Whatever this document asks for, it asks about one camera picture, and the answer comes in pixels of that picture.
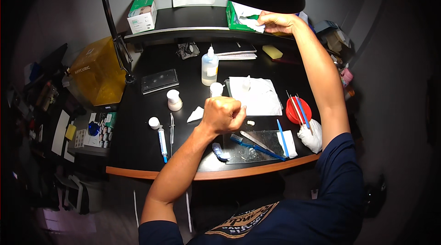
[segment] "plastic squeeze bottle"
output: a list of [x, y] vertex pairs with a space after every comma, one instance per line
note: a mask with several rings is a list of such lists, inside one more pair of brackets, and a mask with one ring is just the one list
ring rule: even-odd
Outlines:
[[210, 86], [218, 80], [218, 56], [214, 54], [213, 47], [208, 49], [208, 53], [202, 56], [202, 83]]

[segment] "floor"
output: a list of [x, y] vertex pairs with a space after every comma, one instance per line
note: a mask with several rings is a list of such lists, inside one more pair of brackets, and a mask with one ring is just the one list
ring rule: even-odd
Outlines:
[[[311, 190], [317, 189], [319, 184], [314, 164], [280, 171], [286, 182], [286, 198], [311, 199]], [[62, 208], [57, 212], [39, 209], [38, 222], [42, 228], [49, 229], [49, 236], [54, 244], [137, 244], [138, 227], [133, 191], [136, 193], [136, 207], [140, 219], [149, 188], [149, 182], [111, 175], [105, 185], [105, 200], [101, 212], [79, 215]], [[174, 211], [183, 242], [187, 243], [193, 234], [189, 231], [185, 195], [175, 203]]]

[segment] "green box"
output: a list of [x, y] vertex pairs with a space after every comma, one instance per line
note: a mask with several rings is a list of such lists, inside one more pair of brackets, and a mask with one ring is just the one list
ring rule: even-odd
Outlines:
[[[231, 3], [231, 1], [228, 1], [228, 3], [227, 3], [226, 14], [227, 14], [228, 28], [230, 28], [230, 30], [255, 32], [253, 29], [251, 29], [247, 25], [238, 24], [238, 23], [234, 22], [234, 18], [237, 16], [236, 16], [236, 11], [234, 10], [234, 7], [233, 7], [233, 4]], [[258, 16], [256, 15], [256, 16], [250, 16], [249, 18], [257, 19], [257, 17]]]

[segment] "yellow sponge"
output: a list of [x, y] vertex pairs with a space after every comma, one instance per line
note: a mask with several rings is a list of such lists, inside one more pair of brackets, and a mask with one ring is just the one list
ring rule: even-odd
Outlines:
[[282, 57], [283, 53], [279, 51], [273, 45], [263, 45], [262, 50], [267, 53], [272, 59], [279, 59]]
[[69, 125], [68, 130], [66, 130], [66, 135], [64, 135], [64, 137], [68, 138], [69, 140], [72, 140], [74, 138], [75, 130], [77, 130], [76, 126]]

